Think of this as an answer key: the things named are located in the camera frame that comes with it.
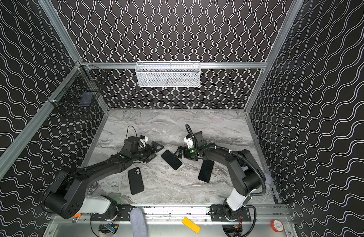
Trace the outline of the blue phone black screen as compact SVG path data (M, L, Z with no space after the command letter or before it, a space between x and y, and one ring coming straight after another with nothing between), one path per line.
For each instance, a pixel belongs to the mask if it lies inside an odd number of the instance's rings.
M182 162L170 150L166 150L161 154L161 158L173 169L178 170L182 166Z

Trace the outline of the black phone case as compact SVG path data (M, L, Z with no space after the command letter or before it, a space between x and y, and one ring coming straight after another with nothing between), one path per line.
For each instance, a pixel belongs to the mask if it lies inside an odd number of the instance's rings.
M144 191L144 184L140 168L136 167L127 172L130 191L132 195L139 194Z

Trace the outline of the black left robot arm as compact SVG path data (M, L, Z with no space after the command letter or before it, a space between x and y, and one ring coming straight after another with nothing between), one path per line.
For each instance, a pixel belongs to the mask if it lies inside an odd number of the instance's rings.
M130 136L125 139L119 153L97 164L61 171L49 185L42 197L41 204L64 219L76 214L102 214L106 219L116 217L116 201L109 197L93 197L87 194L88 188L113 174L127 170L133 163L148 163L164 146L152 142L147 137Z

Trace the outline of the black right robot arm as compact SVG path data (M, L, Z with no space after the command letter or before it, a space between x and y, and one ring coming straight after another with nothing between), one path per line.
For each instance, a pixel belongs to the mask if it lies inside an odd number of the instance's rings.
M174 155L197 161L211 161L226 166L233 190L223 203L224 216L234 220L240 211L254 197L266 194L266 177L250 151L233 151L229 148L207 142L202 132L184 138L185 146L180 146Z

